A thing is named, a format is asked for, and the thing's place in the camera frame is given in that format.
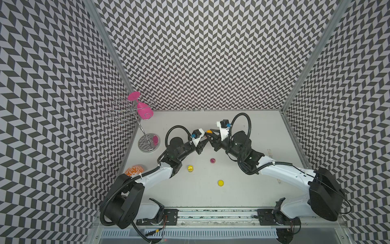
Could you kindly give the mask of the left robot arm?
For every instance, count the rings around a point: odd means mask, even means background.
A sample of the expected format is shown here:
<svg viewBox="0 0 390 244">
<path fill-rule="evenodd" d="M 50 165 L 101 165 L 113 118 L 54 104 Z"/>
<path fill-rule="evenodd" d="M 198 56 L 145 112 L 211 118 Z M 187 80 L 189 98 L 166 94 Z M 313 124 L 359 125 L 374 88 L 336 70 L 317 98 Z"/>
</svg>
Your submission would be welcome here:
<svg viewBox="0 0 390 244">
<path fill-rule="evenodd" d="M 156 168 L 135 176 L 124 173 L 115 180 L 100 206 L 102 225 L 125 229 L 137 220 L 161 223 L 165 207 L 153 198 L 145 200 L 144 192 L 175 176 L 182 161 L 192 152 L 201 154 L 209 142 L 209 133 L 202 129 L 185 132 L 187 142 L 180 137 L 165 138 L 166 149 L 158 157 Z"/>
</svg>

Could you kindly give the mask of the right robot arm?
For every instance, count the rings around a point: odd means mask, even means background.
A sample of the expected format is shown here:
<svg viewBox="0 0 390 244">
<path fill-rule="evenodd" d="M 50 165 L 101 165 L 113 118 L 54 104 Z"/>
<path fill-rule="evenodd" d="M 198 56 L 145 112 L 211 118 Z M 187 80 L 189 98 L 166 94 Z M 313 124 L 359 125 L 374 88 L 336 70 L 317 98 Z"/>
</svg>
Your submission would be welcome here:
<svg viewBox="0 0 390 244">
<path fill-rule="evenodd" d="M 215 151 L 223 149 L 246 175 L 265 175 L 281 180 L 303 191 L 303 195 L 287 199 L 280 198 L 271 210 L 277 225 L 293 225 L 299 217 L 318 216 L 336 222 L 342 205 L 351 204 L 335 176 L 325 168 L 316 170 L 296 167 L 289 162 L 276 161 L 251 147 L 252 124 L 248 114 L 237 114 L 232 122 L 222 120 L 217 129 L 209 130 L 205 136 Z"/>
</svg>

